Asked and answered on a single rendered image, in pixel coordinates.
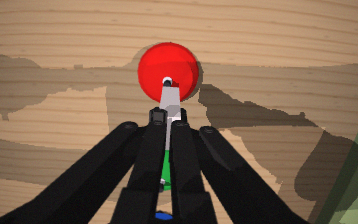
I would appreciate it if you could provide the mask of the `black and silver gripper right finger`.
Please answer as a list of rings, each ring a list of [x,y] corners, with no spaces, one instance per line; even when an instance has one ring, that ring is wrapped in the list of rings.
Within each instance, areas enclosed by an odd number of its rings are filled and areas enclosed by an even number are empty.
[[[172,217],[179,217],[180,224],[218,224],[201,172],[233,224],[310,224],[285,204],[216,128],[190,127],[186,110],[180,108],[178,87],[171,87],[167,150]]]

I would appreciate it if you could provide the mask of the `green dome bell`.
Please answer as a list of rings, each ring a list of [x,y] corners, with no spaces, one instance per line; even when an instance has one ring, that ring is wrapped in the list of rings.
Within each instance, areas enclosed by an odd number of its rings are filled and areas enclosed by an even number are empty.
[[[164,192],[166,190],[171,189],[170,166],[169,166],[169,163],[168,163],[168,159],[169,159],[169,150],[165,150],[165,158],[164,158],[164,164],[163,164],[163,170],[162,170],[162,177],[161,177],[159,193],[162,193],[162,192]]]

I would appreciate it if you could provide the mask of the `blue dome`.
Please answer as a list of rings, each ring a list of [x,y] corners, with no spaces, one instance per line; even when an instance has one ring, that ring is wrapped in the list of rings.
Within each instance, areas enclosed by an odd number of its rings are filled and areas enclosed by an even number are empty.
[[[156,218],[167,220],[167,219],[172,219],[172,215],[165,214],[164,212],[159,210],[159,211],[156,212]]]

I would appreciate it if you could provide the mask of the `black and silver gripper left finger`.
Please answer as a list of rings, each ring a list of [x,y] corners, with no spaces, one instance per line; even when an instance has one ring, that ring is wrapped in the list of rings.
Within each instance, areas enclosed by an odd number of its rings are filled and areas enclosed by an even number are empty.
[[[1,216],[0,224],[88,224],[133,164],[109,224],[149,224],[168,146],[170,96],[171,87],[163,86],[148,125],[118,125],[33,200]]]

